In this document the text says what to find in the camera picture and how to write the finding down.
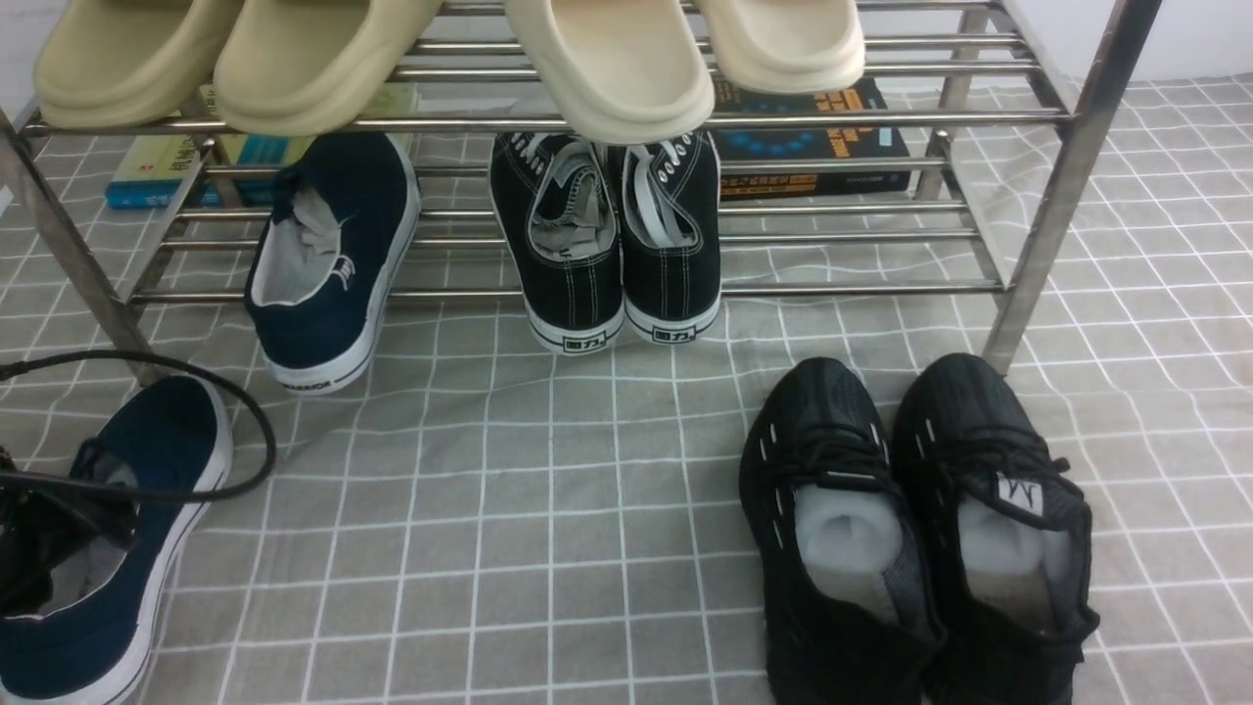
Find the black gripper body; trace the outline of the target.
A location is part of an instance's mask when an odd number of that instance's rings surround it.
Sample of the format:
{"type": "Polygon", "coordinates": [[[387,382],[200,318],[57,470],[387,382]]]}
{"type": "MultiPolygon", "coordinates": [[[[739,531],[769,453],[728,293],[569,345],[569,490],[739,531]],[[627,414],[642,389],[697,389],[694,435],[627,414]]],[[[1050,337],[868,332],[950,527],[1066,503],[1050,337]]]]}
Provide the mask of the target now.
{"type": "Polygon", "coordinates": [[[1,451],[1,609],[34,614],[53,597],[53,572],[103,538],[132,548],[137,495],[125,485],[85,477],[34,476],[1,451]]]}

